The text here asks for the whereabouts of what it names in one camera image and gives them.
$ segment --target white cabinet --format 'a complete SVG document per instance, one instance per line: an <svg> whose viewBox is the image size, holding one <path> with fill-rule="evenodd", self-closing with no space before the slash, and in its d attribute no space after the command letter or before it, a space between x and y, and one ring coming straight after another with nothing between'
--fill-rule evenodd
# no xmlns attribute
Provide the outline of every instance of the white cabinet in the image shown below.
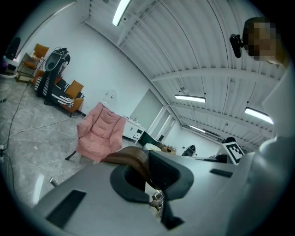
<svg viewBox="0 0 295 236"><path fill-rule="evenodd" d="M135 143L140 139L145 129L136 122L126 118L123 136L133 139Z"/></svg>

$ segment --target marble floor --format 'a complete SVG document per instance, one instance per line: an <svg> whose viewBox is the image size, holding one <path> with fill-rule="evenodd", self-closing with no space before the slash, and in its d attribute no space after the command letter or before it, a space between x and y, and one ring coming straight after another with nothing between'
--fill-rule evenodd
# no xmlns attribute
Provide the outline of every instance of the marble floor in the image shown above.
<svg viewBox="0 0 295 236"><path fill-rule="evenodd" d="M82 121L83 116L70 118L68 112L61 107L44 105L44 99L37 98L30 85L26 88L27 84L17 83L14 80L8 83L11 86L10 95L5 102L0 103L1 145L4 147L7 145L11 120L24 89L25 93L15 115L10 135L61 121L11 137L9 147L5 151L12 161L13 175L8 158L5 156L1 165L3 176L11 188L12 176L14 177L17 197L33 207L53 188L48 182L51 177L57 183L62 183L82 168L92 165L93 161L78 153L69 161L65 160L65 157L75 149L76 125ZM134 142L124 138L123 147L127 146L134 146Z"/></svg>

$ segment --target fluorescent light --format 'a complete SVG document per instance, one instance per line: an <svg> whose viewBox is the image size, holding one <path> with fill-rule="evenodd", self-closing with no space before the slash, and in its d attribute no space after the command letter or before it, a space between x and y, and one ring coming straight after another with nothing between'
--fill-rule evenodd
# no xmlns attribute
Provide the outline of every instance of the fluorescent light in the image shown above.
<svg viewBox="0 0 295 236"><path fill-rule="evenodd" d="M195 129L195 130L198 130L198 131L201 131L201 132L203 132L203 133L206 133L206 131L201 130L201 129L197 128L197 127L194 127L194 126L192 126L192 125L190 125L190 128L193 128L193 129Z"/></svg>
<svg viewBox="0 0 295 236"><path fill-rule="evenodd" d="M256 110L251 109L249 107L246 107L245 113L246 114L249 114L251 116L255 116L255 117L259 118L259 119L265 120L268 123L273 124L273 121L269 118L269 116L268 115L265 115L262 112L256 111Z"/></svg>
<svg viewBox="0 0 295 236"><path fill-rule="evenodd" d="M182 99L182 100L189 100L189 101L198 101L198 102L204 102L205 98L202 97L194 97L194 96L188 96L188 95L175 95L175 98Z"/></svg>
<svg viewBox="0 0 295 236"><path fill-rule="evenodd" d="M131 0L121 0L119 3L119 6L116 10L114 19L112 20L112 24L114 26L118 26L122 16L124 15L126 8L128 7L129 3L131 2Z"/></svg>

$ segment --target power cord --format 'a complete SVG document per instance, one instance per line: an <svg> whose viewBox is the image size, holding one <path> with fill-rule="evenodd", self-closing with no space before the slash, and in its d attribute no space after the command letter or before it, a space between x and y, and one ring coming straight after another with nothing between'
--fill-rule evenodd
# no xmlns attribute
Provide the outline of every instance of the power cord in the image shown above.
<svg viewBox="0 0 295 236"><path fill-rule="evenodd" d="M21 131L15 133L15 134L11 135L10 137L8 137L8 139L6 139L6 141L4 143L2 143L2 145L5 144L7 141L9 141L10 138L12 138L15 135L18 135L19 133L30 131L30 130L37 130L37 129L44 128L44 127L47 127L47 126L50 126L50 125L53 125L53 124L57 124L57 123L62 122L62 121L70 120L70 119L73 119L73 118L79 118L80 116L82 116L82 113L79 116L72 116L71 118L56 121L56 122L51 123L51 124L46 124L46 125L43 125L43 126L40 126L40 127L31 128L31 129L28 129L28 130L21 130Z"/></svg>
<svg viewBox="0 0 295 236"><path fill-rule="evenodd" d="M19 105L20 105L20 103L21 103L21 101L22 101L22 98L23 98L23 96L24 96L24 92L26 91L28 85L29 85L29 84L27 84L27 86L25 87L25 89L24 89L24 91L23 91L23 94L22 94L22 96L21 96L21 98L20 98L20 100L19 100L17 110L15 111L15 113L14 113L14 115L13 115L13 117L12 117L12 120L11 120L11 123L10 123L10 127L9 127L9 132L8 132L8 139L7 139L8 142L7 142L7 146L6 146L6 148L5 148L4 150L1 149L1 153L0 153L0 154L2 154L5 150L8 149L8 146L9 146L9 136L10 136L10 131L11 131L12 123L13 123L13 120L14 120L15 115L16 115L17 112L18 112Z"/></svg>

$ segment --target orange cushion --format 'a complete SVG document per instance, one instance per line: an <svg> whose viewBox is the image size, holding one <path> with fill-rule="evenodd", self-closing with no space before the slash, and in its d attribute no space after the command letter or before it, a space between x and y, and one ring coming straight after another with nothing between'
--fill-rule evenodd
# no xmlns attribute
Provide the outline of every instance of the orange cushion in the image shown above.
<svg viewBox="0 0 295 236"><path fill-rule="evenodd" d="M33 69L33 70L36 70L37 69L37 66L35 65L34 62L25 61L24 62L24 65L27 66L27 67L29 67L29 68L31 68L31 69Z"/></svg>
<svg viewBox="0 0 295 236"><path fill-rule="evenodd" d="M68 87L65 94L69 95L72 98L76 98L78 96L78 93L81 92L83 89L83 85L78 83L76 80L73 81L73 83Z"/></svg>

